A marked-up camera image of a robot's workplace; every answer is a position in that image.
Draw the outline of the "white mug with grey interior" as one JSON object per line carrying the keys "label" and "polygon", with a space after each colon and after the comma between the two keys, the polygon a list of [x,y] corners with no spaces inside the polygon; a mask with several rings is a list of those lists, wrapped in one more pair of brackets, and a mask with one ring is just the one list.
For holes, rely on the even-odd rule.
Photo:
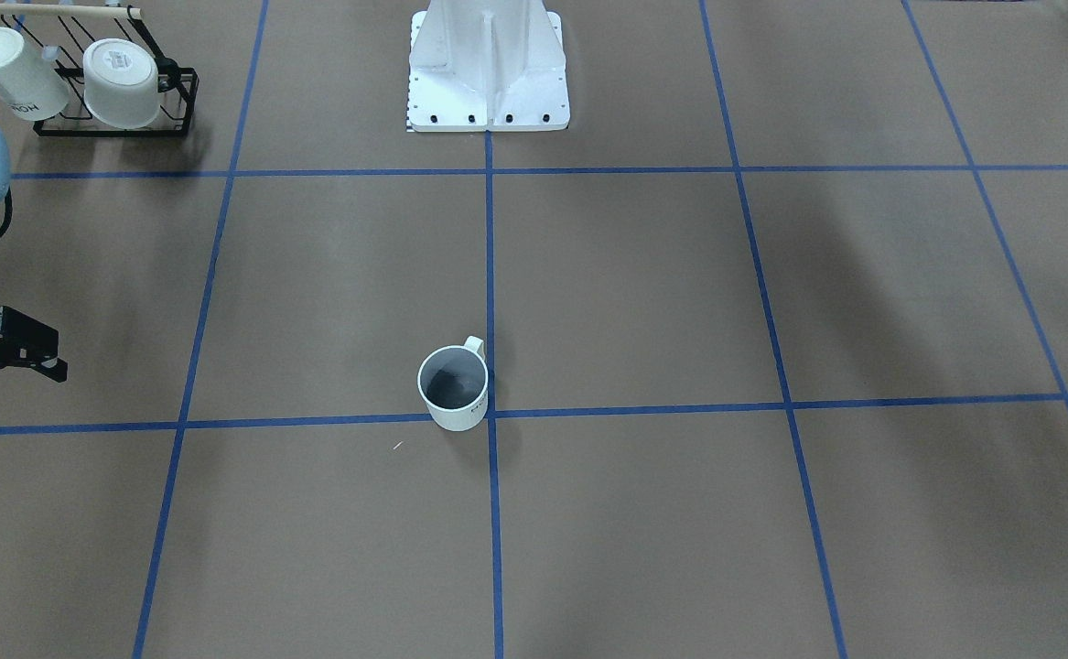
{"label": "white mug with grey interior", "polygon": [[475,428],[488,412],[491,372],[486,341],[475,335],[461,345],[434,350],[417,372],[417,391],[435,423],[447,432]]}

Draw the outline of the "white mug on rack upper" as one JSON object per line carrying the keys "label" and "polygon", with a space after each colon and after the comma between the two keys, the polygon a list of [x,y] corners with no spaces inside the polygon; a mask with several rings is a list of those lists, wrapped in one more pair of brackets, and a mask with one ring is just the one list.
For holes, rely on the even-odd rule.
{"label": "white mug on rack upper", "polygon": [[68,107],[70,87],[22,33],[0,27],[0,100],[14,116],[45,121]]}

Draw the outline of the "white mug on rack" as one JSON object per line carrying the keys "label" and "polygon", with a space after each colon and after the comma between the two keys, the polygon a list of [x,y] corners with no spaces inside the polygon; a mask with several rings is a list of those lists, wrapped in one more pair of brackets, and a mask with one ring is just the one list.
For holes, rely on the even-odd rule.
{"label": "white mug on rack", "polygon": [[132,41],[98,40],[83,51],[83,103],[103,124],[144,128],[160,113],[156,60]]}
{"label": "white mug on rack", "polygon": [[14,116],[45,121],[68,107],[70,87],[22,33],[0,27],[0,100]]}

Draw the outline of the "white mug on rack lower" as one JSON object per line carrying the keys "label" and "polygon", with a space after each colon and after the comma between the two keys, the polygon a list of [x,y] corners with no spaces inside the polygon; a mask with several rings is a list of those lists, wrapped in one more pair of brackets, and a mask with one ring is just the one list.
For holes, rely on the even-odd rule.
{"label": "white mug on rack lower", "polygon": [[103,124],[144,128],[160,113],[156,60],[132,41],[98,40],[83,51],[83,103]]}

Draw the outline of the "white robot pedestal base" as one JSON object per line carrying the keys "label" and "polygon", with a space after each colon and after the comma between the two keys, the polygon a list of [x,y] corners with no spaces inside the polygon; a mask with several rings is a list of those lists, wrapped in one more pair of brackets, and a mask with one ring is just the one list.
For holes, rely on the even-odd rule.
{"label": "white robot pedestal base", "polygon": [[562,17],[541,1],[430,1],[409,26],[408,130],[570,125]]}

